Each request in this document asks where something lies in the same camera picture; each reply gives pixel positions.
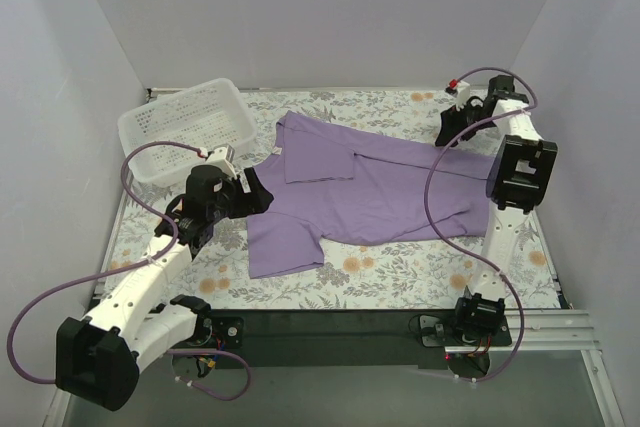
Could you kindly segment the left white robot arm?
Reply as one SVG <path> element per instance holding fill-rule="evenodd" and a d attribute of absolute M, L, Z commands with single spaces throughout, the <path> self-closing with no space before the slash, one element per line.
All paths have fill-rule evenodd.
<path fill-rule="evenodd" d="M 184 192 L 161 212 L 143 266 L 82 319 L 68 318 L 58 328 L 56 386 L 116 411 L 131 398 L 140 374 L 166 353 L 195 359 L 202 375 L 220 357 L 230 357 L 236 343 L 227 335 L 229 326 L 212 319 L 206 301 L 178 295 L 161 305 L 160 297 L 220 221 L 261 214 L 272 200 L 252 168 L 238 176 L 214 165 L 194 167 Z"/>

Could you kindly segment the purple t-shirt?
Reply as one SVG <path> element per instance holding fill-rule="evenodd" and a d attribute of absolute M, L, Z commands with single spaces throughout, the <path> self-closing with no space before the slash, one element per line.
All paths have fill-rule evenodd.
<path fill-rule="evenodd" d="M 368 133 L 288 112 L 255 171 L 274 196 L 247 220 L 249 275 L 324 263 L 321 240 L 356 246 L 482 237 L 492 158 Z"/>

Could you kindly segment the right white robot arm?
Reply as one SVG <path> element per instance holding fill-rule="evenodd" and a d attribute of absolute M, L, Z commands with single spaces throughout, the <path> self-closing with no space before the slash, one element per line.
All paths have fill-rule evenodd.
<path fill-rule="evenodd" d="M 488 227 L 478 271 L 451 310 L 418 318 L 418 334 L 425 347 L 457 344 L 468 355 L 492 346 L 508 346 L 512 339 L 506 319 L 506 301 L 516 291 L 508 270 L 520 232 L 547 191 L 558 153 L 556 143 L 537 132 L 530 112 L 537 104 L 531 89 L 519 93 L 521 79 L 499 69 L 488 82 L 485 97 L 472 95 L 465 77 L 453 79 L 446 91 L 454 99 L 441 112 L 437 146 L 448 149 L 495 127 L 501 144 L 486 181 Z"/>

